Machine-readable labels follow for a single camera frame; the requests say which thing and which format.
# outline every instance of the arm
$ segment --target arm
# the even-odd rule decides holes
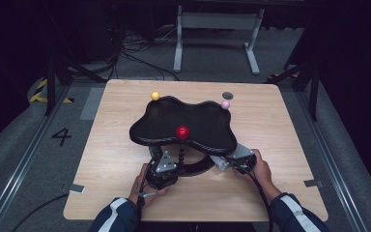
[[[293,194],[282,193],[272,182],[271,170],[261,153],[254,150],[257,163],[252,171],[260,183],[267,201],[271,205],[271,218],[281,231],[329,231],[325,224],[312,212],[300,205]],[[236,176],[243,178],[252,189],[257,189],[248,175],[234,171]]]
[[[113,232],[129,232],[134,231],[137,226],[137,190],[140,187],[145,175],[148,164],[143,164],[140,174],[135,178],[131,187],[131,192],[128,198],[115,198],[108,206],[104,207],[93,221],[89,231],[113,231]],[[145,192],[155,192],[145,183]],[[144,198],[145,205],[143,208],[152,204],[159,196],[167,193],[168,188],[157,191],[153,196]]]

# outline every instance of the wooden tabletop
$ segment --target wooden tabletop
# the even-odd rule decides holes
[[[86,189],[82,194],[70,194],[65,218],[94,219],[114,197],[128,197],[142,163],[151,158],[148,147],[129,139],[128,130],[144,115],[154,91],[186,103],[221,103],[224,92],[232,93],[229,110],[237,141],[261,151],[279,189],[293,193],[303,207],[320,219],[328,219],[318,188],[307,188],[304,184],[314,178],[276,86],[149,80],[107,83],[74,179],[75,184]],[[185,163],[203,157],[193,149],[185,153]],[[165,196],[143,210],[142,219],[266,221],[268,216],[258,192],[235,178],[230,168],[221,171],[214,166],[201,175],[179,178]]]

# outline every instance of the pink ball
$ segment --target pink ball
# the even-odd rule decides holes
[[[230,102],[229,102],[229,101],[223,101],[223,102],[221,103],[221,107],[222,107],[223,109],[228,109],[228,108],[230,107]]]

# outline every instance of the ball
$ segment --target ball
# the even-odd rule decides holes
[[[176,135],[180,139],[186,139],[186,138],[188,138],[188,135],[189,135],[188,127],[186,127],[186,126],[179,126],[176,129]]]
[[[153,92],[152,93],[152,100],[157,101],[159,99],[159,93],[158,92]]]
[[[221,103],[221,107],[222,107],[223,109],[228,109],[228,108],[230,107],[230,102],[229,102],[229,101],[223,101],[223,102]]]

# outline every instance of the sleeve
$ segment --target sleeve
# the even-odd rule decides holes
[[[99,212],[90,226],[89,232],[131,232],[134,231],[137,222],[135,204],[126,198],[115,198]]]
[[[271,218],[280,231],[329,231],[312,212],[300,205],[293,194],[282,193],[271,202]]]

